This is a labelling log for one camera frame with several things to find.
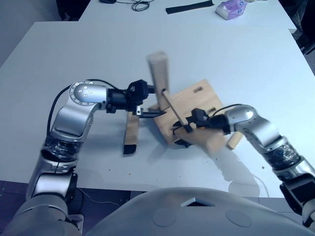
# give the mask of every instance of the black strap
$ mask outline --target black strap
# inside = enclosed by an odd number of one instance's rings
[[[166,9],[166,12],[167,12],[167,14],[172,14],[172,13],[176,13],[176,12],[188,11],[188,10],[192,10],[192,9],[208,7],[208,6],[213,6],[213,5],[214,4],[212,3],[212,0],[209,0],[209,1],[199,2],[199,3],[186,5],[186,6],[169,7]]]

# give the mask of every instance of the wooden plank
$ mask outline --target wooden plank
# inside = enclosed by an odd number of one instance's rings
[[[180,139],[202,147],[209,154],[214,154],[225,145],[223,132],[218,129],[196,128],[192,132],[187,133],[186,130],[181,127],[175,130],[174,133]]]
[[[169,91],[168,87],[168,59],[164,52],[157,52],[147,56],[151,76],[155,86],[157,105],[160,110],[169,107],[168,102],[162,95],[163,90]]]
[[[207,80],[202,80],[171,97],[184,117],[190,117],[191,111],[195,108],[200,108],[207,113],[209,111],[212,113],[213,108],[217,110],[222,107],[220,99]],[[173,124],[177,122],[178,119],[170,107],[164,111],[166,111],[166,114],[154,118],[154,121],[166,142],[171,144],[179,140],[179,138],[173,134]]]
[[[133,154],[136,152],[138,143],[138,128],[139,117],[133,115],[132,112],[128,112],[124,142],[124,154]]]
[[[171,109],[173,110],[175,116],[180,121],[182,126],[187,125],[188,121],[186,120],[186,117],[182,115],[181,110],[177,107],[176,103],[171,98],[171,95],[169,95],[167,90],[164,90],[162,92],[163,96],[167,100],[168,104],[170,105]]]
[[[238,145],[238,143],[240,142],[240,140],[242,139],[243,134],[240,132],[235,132],[234,134],[232,134],[231,138],[227,141],[227,146],[230,149],[235,149],[235,147]]]

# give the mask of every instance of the tissue box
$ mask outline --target tissue box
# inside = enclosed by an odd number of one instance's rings
[[[229,20],[243,14],[247,2],[244,0],[229,0],[222,2],[216,9],[216,13]]]

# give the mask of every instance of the floor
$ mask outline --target floor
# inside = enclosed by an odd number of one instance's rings
[[[25,192],[27,185],[24,183],[0,181],[0,233],[12,219],[15,212],[25,201]],[[94,201],[104,202],[111,201],[124,204],[131,198],[141,194],[135,191],[119,190],[100,190],[100,189],[83,189]],[[295,214],[285,199],[282,198],[248,198],[256,203],[266,206],[277,211],[302,224],[302,217]],[[77,190],[75,199],[69,204],[69,213],[84,215],[83,235],[85,235],[98,221],[114,212],[118,206],[114,204],[94,203],[88,197],[84,196],[82,208],[82,194]]]

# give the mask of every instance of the cable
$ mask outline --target cable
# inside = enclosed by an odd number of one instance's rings
[[[241,103],[236,103],[236,104],[232,104],[232,105],[229,105],[229,106],[226,106],[226,107],[222,107],[222,108],[218,109],[217,111],[215,111],[212,116],[214,116],[216,113],[218,113],[218,112],[220,112],[222,110],[225,110],[226,108],[235,107],[235,106],[239,106],[239,105],[242,105],[242,104]]]
[[[90,80],[88,80],[88,81],[99,81],[99,82],[103,82],[103,83],[105,83],[105,84],[109,85],[110,87],[114,88],[115,90],[122,91],[121,89],[119,89],[119,88],[117,88],[117,87],[113,86],[112,84],[110,84],[109,82],[107,82],[107,81],[105,81],[105,80],[90,79]]]
[[[133,11],[144,11],[150,7],[150,3],[154,0],[150,1],[143,1],[143,0],[131,0],[133,2],[123,2],[123,1],[117,1],[118,3],[122,4],[131,4],[131,9]]]
[[[47,136],[49,136],[49,134],[50,134],[50,123],[51,123],[51,118],[53,117],[53,112],[54,112],[56,103],[57,103],[58,99],[60,98],[60,96],[61,96],[65,91],[67,91],[69,88],[70,88],[70,85],[67,86],[67,87],[65,87],[63,90],[61,90],[61,91],[58,93],[58,95],[55,97],[55,100],[54,100],[53,104],[51,105],[50,112],[49,112],[49,116],[48,116],[48,121],[47,121],[47,130],[46,130],[46,135],[47,135]]]
[[[124,93],[123,90],[113,86],[112,84],[110,84],[109,82],[105,81],[105,80],[99,80],[99,79],[90,79],[88,81],[99,81],[99,82],[103,82],[107,85],[109,85],[110,87],[112,87],[113,89],[121,92],[123,95],[126,96],[126,94]],[[55,109],[55,106],[56,106],[56,103],[58,101],[58,99],[60,98],[60,96],[65,92],[67,91],[69,88],[70,88],[71,85],[65,87],[63,90],[61,90],[57,96],[55,97],[55,100],[53,101],[53,104],[51,105],[51,108],[50,108],[50,112],[49,112],[49,116],[48,116],[48,121],[47,121],[47,128],[46,128],[46,136],[49,136],[50,135],[50,125],[51,125],[51,119],[53,117],[53,113],[54,113],[54,109]]]
[[[255,176],[255,175],[252,175],[252,176],[254,176],[256,179],[258,179],[262,183],[262,185],[264,185],[267,197],[270,198],[269,191],[268,191],[267,186],[265,185],[265,183],[259,177]]]
[[[78,188],[79,191],[81,191],[81,193],[83,193],[85,196],[87,196],[93,203],[109,203],[109,204],[113,204],[113,205],[117,205],[120,207],[120,205],[118,203],[113,203],[113,202],[110,202],[110,201],[106,201],[106,202],[98,202],[98,201],[95,201],[93,200],[86,192],[84,192],[81,188]]]
[[[77,210],[77,213],[76,213],[76,214],[81,213],[81,210],[82,210],[82,207],[83,207],[83,202],[84,202],[84,194],[83,194],[81,191],[80,191],[80,193],[81,193],[81,195],[82,195],[82,201],[81,201],[81,205],[80,205],[79,209]]]

